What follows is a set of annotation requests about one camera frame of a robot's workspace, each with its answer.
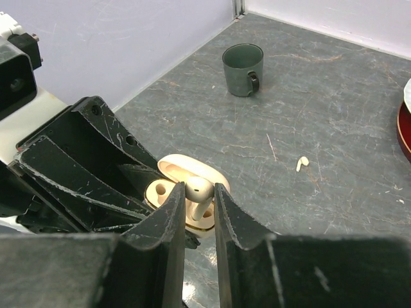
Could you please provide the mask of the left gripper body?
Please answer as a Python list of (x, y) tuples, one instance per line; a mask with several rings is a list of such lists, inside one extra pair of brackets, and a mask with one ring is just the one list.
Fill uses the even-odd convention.
[(83, 232), (83, 167), (43, 132), (20, 143), (6, 168), (1, 213), (35, 233)]

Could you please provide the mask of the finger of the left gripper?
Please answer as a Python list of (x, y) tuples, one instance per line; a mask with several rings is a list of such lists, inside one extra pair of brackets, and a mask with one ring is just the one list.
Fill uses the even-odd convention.
[(144, 190), (154, 158), (136, 142), (98, 137), (72, 146), (40, 135), (13, 162), (35, 195), (17, 220), (34, 232), (124, 232), (153, 212)]
[(67, 107), (50, 124), (48, 137), (110, 186), (147, 186), (161, 177), (156, 158), (99, 96)]

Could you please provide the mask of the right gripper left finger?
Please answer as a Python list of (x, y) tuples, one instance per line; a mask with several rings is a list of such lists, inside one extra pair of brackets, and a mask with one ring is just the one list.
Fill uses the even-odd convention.
[(2, 235), (1, 306), (182, 307), (184, 191), (123, 235)]

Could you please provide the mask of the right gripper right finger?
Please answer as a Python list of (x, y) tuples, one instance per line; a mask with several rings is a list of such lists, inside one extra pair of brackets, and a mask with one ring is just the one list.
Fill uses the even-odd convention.
[(222, 307), (409, 307), (410, 242), (277, 235), (214, 188)]

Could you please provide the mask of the beige small charging case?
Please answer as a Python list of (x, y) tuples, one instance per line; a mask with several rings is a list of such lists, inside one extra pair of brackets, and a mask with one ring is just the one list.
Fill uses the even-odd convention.
[(162, 176), (153, 180), (144, 192), (144, 200), (153, 209), (162, 206), (175, 185), (185, 184), (186, 230), (202, 239), (209, 237), (215, 227), (214, 187), (222, 184), (230, 191), (230, 184), (213, 167), (181, 154), (170, 154), (157, 163)]

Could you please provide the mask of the beige earbud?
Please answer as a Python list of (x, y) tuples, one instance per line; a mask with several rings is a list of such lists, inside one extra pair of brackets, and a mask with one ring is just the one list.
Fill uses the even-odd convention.
[(297, 165), (296, 165), (296, 172), (299, 172), (301, 170), (301, 167), (304, 166), (309, 166), (310, 161), (307, 157), (302, 156), (298, 161), (297, 161)]
[(199, 221), (214, 198), (214, 185), (205, 178), (191, 176), (187, 179), (185, 190), (186, 198), (197, 204), (191, 217), (194, 221)]

